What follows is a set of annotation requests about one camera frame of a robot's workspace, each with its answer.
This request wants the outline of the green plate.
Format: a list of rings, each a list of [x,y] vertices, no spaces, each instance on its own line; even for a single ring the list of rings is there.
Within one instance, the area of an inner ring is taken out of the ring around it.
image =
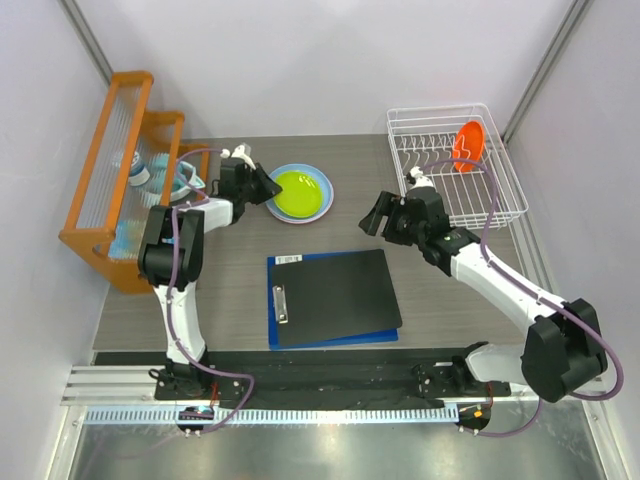
[[[289,170],[276,178],[282,191],[274,203],[284,214],[303,219],[316,214],[323,205],[324,193],[320,184],[308,173]]]

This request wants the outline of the blue plate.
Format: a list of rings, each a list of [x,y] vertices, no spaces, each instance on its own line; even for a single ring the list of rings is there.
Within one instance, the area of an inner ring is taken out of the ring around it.
[[[329,181],[328,177],[321,170],[319,170],[318,168],[316,168],[314,166],[311,166],[311,165],[308,165],[308,164],[301,164],[301,163],[293,163],[293,164],[287,164],[287,165],[280,166],[280,167],[276,168],[270,174],[270,177],[271,177],[272,180],[274,180],[276,182],[276,178],[277,178],[277,176],[279,174],[284,173],[285,171],[289,171],[289,170],[298,170],[298,171],[302,171],[302,172],[308,173],[308,174],[312,175],[314,177],[314,179],[320,184],[320,187],[322,188],[322,191],[324,193],[324,202],[323,202],[323,205],[320,208],[320,210],[314,215],[318,215],[318,214],[325,215],[329,211],[329,209],[331,208],[331,206],[333,204],[333,201],[334,201],[334,188],[333,188],[332,183]],[[269,212],[271,214],[273,212],[275,212],[275,211],[282,212],[275,205],[274,198],[269,200],[269,201],[267,201],[267,203],[266,203],[267,209],[269,210]]]

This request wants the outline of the orange plate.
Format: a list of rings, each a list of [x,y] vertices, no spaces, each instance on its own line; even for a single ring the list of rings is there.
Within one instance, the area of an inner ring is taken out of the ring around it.
[[[451,156],[459,173],[471,172],[481,161],[485,146],[484,128],[478,121],[469,121],[458,131]]]

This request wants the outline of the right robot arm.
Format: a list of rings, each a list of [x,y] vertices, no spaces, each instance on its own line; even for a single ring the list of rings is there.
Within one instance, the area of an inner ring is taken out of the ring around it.
[[[497,381],[527,385],[555,403],[607,370],[595,309],[583,299],[567,302],[537,287],[473,232],[452,226],[434,188],[416,187],[406,196],[381,192],[359,227],[390,243],[417,247],[427,263],[471,287],[523,334],[522,345],[468,348],[464,362],[451,371],[460,393],[472,395]]]

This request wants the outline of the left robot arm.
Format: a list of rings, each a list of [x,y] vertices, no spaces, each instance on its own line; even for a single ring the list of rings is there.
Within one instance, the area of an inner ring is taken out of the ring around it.
[[[209,366],[196,306],[205,234],[237,223],[248,204],[263,204],[281,192],[242,144],[221,160],[219,179],[210,195],[149,210],[138,269],[161,305],[168,338],[165,371],[178,377],[179,388],[190,398],[205,397],[213,376],[222,374]]]

